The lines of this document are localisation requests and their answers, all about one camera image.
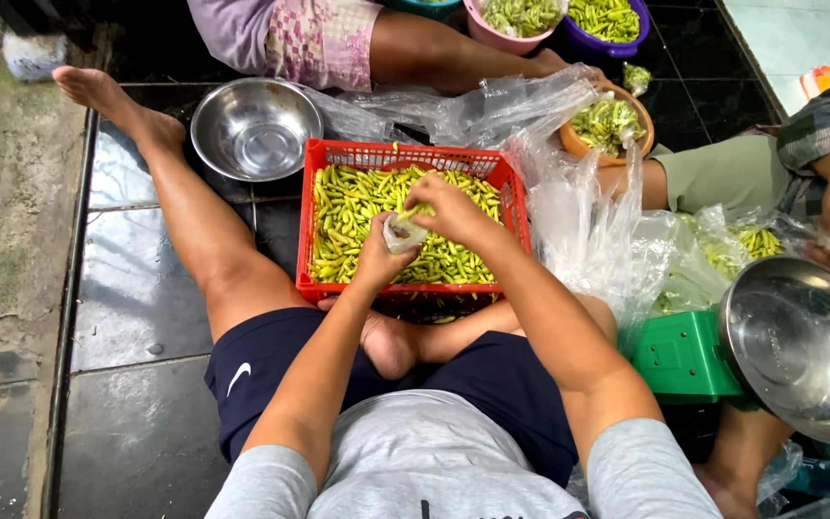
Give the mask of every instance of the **shorts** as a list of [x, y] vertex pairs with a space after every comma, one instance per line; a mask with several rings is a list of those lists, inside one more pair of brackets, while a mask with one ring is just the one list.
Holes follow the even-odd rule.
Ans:
[[716, 204], [726, 210], [775, 208], [793, 174], [769, 135], [734, 136], [680, 153], [656, 146], [649, 158], [665, 168], [672, 211], [697, 212]]
[[[232, 462], [274, 396], [284, 373], [325, 318], [317, 309], [283, 309], [253, 317], [213, 347], [204, 380], [217, 399], [220, 448]], [[354, 358], [344, 411], [398, 390], [362, 349]], [[459, 395], [508, 432], [534, 470], [565, 488], [578, 462], [562, 398], [524, 337], [489, 332], [419, 386]]]
[[370, 39], [382, 8], [367, 0], [278, 0], [265, 75], [319, 90], [370, 91]]

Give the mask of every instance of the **red plastic crate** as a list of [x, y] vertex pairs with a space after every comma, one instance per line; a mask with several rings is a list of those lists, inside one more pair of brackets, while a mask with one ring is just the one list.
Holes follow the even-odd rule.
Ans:
[[[406, 146], [398, 150], [391, 144], [375, 142], [346, 142], [310, 138], [306, 141], [304, 167], [303, 206], [300, 211], [300, 247], [297, 251], [296, 285], [304, 299], [315, 303], [339, 293], [348, 284], [317, 283], [309, 275], [313, 260], [313, 240], [316, 232], [316, 200], [313, 186], [316, 171], [329, 164], [344, 164], [359, 169], [391, 171], [416, 164], [421, 169], [459, 170], [484, 179], [499, 190], [501, 220], [514, 233], [527, 252], [531, 252], [530, 226], [524, 203], [524, 184], [498, 151], [466, 148], [441, 148], [433, 146]], [[391, 284], [380, 293], [382, 296], [403, 293], [435, 293], [438, 295], [500, 294], [498, 284]]]

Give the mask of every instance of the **purple plastic basin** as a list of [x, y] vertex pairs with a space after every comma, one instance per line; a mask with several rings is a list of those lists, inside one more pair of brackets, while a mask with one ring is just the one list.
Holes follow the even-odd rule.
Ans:
[[639, 43], [648, 36], [649, 19], [648, 10], [643, 4], [642, 0], [629, 0], [633, 11], [639, 15], [639, 37], [629, 43], [612, 43], [610, 41], [603, 41], [587, 32], [584, 32], [575, 23], [572, 17], [566, 15], [562, 19], [562, 27], [565, 29], [566, 40], [570, 47], [582, 56], [597, 58], [597, 54], [601, 57], [606, 54], [612, 58], [624, 59], [636, 54], [639, 50]]

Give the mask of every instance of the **metal bowl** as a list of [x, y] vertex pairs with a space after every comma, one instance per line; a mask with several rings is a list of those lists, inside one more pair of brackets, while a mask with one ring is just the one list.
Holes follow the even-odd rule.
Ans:
[[735, 376], [768, 411], [830, 443], [830, 273], [804, 259], [749, 265], [723, 297], [720, 338]]
[[322, 116], [292, 84], [246, 77], [214, 89], [197, 106], [191, 140], [217, 173], [277, 180], [303, 168], [306, 139], [322, 137]]

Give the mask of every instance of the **foot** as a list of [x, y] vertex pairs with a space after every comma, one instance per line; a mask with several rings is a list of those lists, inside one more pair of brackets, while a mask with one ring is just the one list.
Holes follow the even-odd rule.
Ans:
[[754, 496], [740, 495], [731, 485], [726, 484], [727, 478], [715, 475], [709, 464], [694, 464], [694, 473], [707, 489], [709, 497], [720, 507], [724, 519], [758, 519]]
[[555, 74], [569, 65], [562, 61], [559, 54], [554, 53], [551, 49], [542, 49], [530, 60], [536, 62], [543, 69], [543, 77]]
[[117, 124], [137, 146], [181, 150], [184, 126], [174, 117], [136, 104], [110, 76], [93, 68], [60, 66], [53, 80], [71, 100]]
[[[319, 309], [328, 312], [336, 299], [319, 301]], [[361, 332], [361, 347], [376, 372], [387, 381], [406, 376], [418, 362], [418, 344], [412, 340], [413, 326], [370, 310]]]

